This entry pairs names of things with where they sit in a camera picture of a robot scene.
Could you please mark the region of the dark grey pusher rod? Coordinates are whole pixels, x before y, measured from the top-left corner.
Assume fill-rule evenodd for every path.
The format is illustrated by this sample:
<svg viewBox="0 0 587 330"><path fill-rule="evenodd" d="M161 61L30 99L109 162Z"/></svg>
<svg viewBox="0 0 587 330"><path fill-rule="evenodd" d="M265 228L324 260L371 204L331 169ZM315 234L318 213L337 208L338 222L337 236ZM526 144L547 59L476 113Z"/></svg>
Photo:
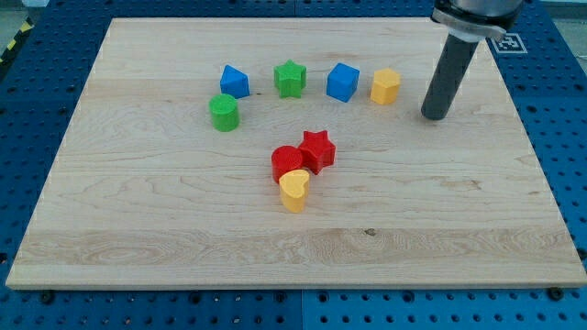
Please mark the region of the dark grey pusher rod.
<svg viewBox="0 0 587 330"><path fill-rule="evenodd" d="M478 44L448 34L421 106L423 117L442 120L447 116Z"/></svg>

